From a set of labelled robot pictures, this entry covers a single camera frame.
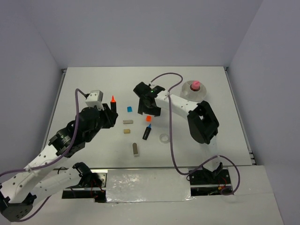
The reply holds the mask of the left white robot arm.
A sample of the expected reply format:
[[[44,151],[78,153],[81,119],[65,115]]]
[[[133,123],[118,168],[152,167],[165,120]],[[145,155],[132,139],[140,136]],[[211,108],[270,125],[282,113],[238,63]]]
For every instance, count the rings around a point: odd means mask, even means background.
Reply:
[[[46,201],[58,191],[92,182],[101,185],[101,179],[83,162],[49,179],[45,177],[59,164],[71,158],[85,147],[101,129],[112,128],[118,117],[116,104],[103,104],[83,108],[59,130],[44,150],[24,169],[14,170],[14,176],[0,185],[0,212],[10,222],[24,222],[26,215],[40,201]]]

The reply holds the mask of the black orange highlighter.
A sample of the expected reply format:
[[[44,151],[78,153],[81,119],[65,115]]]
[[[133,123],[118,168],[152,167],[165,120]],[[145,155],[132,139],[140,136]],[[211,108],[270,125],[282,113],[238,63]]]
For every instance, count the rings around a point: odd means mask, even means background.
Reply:
[[[114,96],[112,96],[112,99],[110,101],[110,107],[111,107],[111,111],[113,113],[117,113],[117,103],[116,103]]]

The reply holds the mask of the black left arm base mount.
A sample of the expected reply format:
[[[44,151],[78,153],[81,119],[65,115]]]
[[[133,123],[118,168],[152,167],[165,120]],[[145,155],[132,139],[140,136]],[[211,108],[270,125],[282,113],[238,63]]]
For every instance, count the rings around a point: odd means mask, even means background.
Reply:
[[[92,172],[83,162],[72,166],[79,172],[79,183],[63,190],[62,199],[92,199],[106,203],[106,172]]]

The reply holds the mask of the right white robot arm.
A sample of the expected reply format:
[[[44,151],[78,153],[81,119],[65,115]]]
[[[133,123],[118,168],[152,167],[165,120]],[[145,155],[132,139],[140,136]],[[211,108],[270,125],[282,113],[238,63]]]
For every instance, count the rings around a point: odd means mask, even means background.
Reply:
[[[184,175],[184,173],[177,167],[173,151],[172,113],[187,120],[191,137],[197,143],[207,147],[209,158],[194,170],[185,173],[185,175],[190,175],[199,168],[202,168],[204,170],[204,179],[208,183],[215,183],[220,178],[223,164],[219,156],[212,155],[212,150],[215,148],[214,142],[218,134],[219,122],[210,104],[205,100],[200,103],[189,101],[170,94],[168,90],[161,86],[152,88],[149,84],[143,82],[136,85],[133,92],[139,97],[138,114],[159,117],[162,109],[169,111],[171,158],[176,171],[181,175]]]

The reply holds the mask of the black blue highlighter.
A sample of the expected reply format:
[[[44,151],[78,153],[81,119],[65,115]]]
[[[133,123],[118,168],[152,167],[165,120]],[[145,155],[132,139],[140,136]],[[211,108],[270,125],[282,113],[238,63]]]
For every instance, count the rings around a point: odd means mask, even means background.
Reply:
[[[149,124],[149,125],[146,127],[142,139],[143,139],[143,140],[147,140],[148,137],[149,137],[150,132],[151,132],[151,124]]]

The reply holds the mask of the pink capped marker tube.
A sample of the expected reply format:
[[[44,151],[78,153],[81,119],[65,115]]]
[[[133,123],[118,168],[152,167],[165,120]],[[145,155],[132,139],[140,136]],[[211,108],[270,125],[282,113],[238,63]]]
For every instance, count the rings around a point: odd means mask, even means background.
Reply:
[[[193,81],[192,84],[190,85],[190,89],[192,91],[199,91],[201,88],[201,83],[199,81]]]

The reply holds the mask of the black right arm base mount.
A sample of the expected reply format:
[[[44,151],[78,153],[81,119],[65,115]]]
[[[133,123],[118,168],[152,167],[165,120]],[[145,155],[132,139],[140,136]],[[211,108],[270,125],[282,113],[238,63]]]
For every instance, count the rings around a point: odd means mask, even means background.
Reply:
[[[217,170],[218,174],[202,168],[186,177],[192,196],[222,195],[232,192],[231,179],[227,169]]]

